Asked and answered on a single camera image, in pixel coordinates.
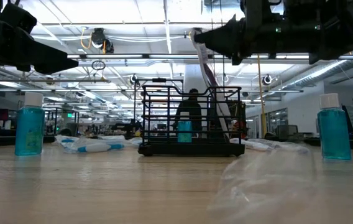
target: desk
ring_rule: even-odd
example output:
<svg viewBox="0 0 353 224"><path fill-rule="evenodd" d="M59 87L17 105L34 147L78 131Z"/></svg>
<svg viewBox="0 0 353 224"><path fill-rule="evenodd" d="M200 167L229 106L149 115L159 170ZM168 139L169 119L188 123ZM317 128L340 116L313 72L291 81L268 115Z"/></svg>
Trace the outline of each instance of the desk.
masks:
<svg viewBox="0 0 353 224"><path fill-rule="evenodd" d="M324 164L318 149L315 158L324 190L300 223L353 224L353 162ZM0 147L0 223L209 223L206 207L233 160L136 149L64 154L51 145L41 156L15 157Z"/></svg>

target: clear plastic bag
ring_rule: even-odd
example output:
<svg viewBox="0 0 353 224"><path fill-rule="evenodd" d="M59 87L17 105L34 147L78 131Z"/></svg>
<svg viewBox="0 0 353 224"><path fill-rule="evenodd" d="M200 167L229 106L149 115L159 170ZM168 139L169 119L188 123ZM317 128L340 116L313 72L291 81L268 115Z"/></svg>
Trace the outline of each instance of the clear plastic bag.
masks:
<svg viewBox="0 0 353 224"><path fill-rule="evenodd" d="M68 136L55 136L57 143L63 146L65 153L76 154L81 152L104 152L110 150L120 150L126 145L130 144L126 140L102 140L102 139L88 139L76 138Z"/></svg>
<svg viewBox="0 0 353 224"><path fill-rule="evenodd" d="M214 223L289 223L316 195L311 151L289 142L242 141L246 154L230 164L208 207Z"/></svg>

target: ceiling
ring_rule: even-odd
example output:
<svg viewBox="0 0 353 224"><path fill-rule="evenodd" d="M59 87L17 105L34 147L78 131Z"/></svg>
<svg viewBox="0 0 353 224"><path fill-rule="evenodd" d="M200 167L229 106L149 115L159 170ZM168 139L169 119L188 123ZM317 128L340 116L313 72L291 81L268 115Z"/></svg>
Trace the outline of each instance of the ceiling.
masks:
<svg viewBox="0 0 353 224"><path fill-rule="evenodd" d="M97 27L104 28L106 35L111 37L115 54L196 54L191 40L185 38L192 28L202 27L210 30L221 26L234 14L237 14L237 18L244 16L238 7L226 7L222 10L215 7L211 13L208 7L203 7L201 0L21 0L21 7L35 16L39 22L31 33L33 38L68 54L101 54L94 47L86 49L81 45L81 37L84 45L87 46L89 33ZM170 43L167 42L167 28ZM68 87L81 89L128 89L131 87L129 79L133 74L139 78L183 79L185 65L197 63L194 60L148 59L130 59L127 62L125 60L103 61L108 66L102 71L92 71L92 61L85 60L80 62L80 67L50 76L73 79L75 82L55 83L54 85L36 83L35 87L51 89L66 88L65 85L69 85ZM263 75L269 74L274 78L277 77L275 82L283 83L313 66L316 65L308 65L305 61L297 64L297 60L275 60L261 63L260 68ZM241 86L244 89L259 87L258 64L255 60L238 66L232 66L228 60L225 64L218 60L210 67L218 76L220 83L223 82L222 74L225 73L226 85ZM15 68L6 67L5 69L16 77L26 76ZM48 77L37 72L29 76L34 79ZM89 78L98 80L101 77L109 82L79 83L79 80ZM73 94L56 97L76 102L92 102L91 99L86 100L84 97L83 99L76 98ZM127 101L132 96L132 93L116 92L95 94L110 103L117 100Z"/></svg>

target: black metal rack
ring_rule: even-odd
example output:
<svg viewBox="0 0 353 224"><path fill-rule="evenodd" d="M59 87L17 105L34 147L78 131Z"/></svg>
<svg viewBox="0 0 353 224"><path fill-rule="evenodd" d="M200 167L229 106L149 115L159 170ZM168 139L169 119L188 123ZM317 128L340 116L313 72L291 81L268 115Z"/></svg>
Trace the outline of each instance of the black metal rack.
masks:
<svg viewBox="0 0 353 224"><path fill-rule="evenodd" d="M220 156L239 156L244 153L244 145L231 144L229 136L237 134L242 136L244 127L242 120L245 119L244 107L241 107L241 88L232 86L214 86L209 87L204 93L195 95L198 97L197 103L205 103L206 107L201 107L202 111L206 110L206 114L196 116L206 124L202 131L178 131L171 130L170 125L176 118L175 113L171 110L177 109L179 103L184 98L192 96L189 93L182 93L174 86L161 86L161 85L144 85L143 87L143 123L142 123L142 144L139 146L139 154L145 156L152 156L156 154L173 154L173 155L220 155ZM217 93L224 95L224 98L217 99ZM164 100L154 100L154 97L162 96ZM237 96L238 106L236 112L231 116L219 116L216 107L218 104L230 105L232 96ZM166 114L156 114L156 109L166 109ZM224 119L228 125L227 130L222 130L220 119ZM238 122L238 128L231 130L230 123L232 120ZM150 123L152 121L165 121L167 122L167 130L150 130ZM192 142L178 142L179 133L198 133L201 138L193 138Z"/></svg>

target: blue liquid bottle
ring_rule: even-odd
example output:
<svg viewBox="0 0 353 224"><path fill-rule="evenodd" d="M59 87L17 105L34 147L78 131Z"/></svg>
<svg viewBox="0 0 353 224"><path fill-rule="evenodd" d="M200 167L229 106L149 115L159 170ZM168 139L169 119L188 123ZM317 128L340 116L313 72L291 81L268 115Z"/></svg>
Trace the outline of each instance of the blue liquid bottle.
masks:
<svg viewBox="0 0 353 224"><path fill-rule="evenodd" d="M345 111L339 108L338 94L320 96L318 123L321 152L325 159L351 159Z"/></svg>
<svg viewBox="0 0 353 224"><path fill-rule="evenodd" d="M25 94L24 107L17 112L15 155L39 155L44 138L45 111L42 109L43 95Z"/></svg>
<svg viewBox="0 0 353 224"><path fill-rule="evenodd" d="M178 131L192 131L191 121L189 121L189 112L181 112L181 118L178 122ZM191 133L178 133L178 142L191 142Z"/></svg>

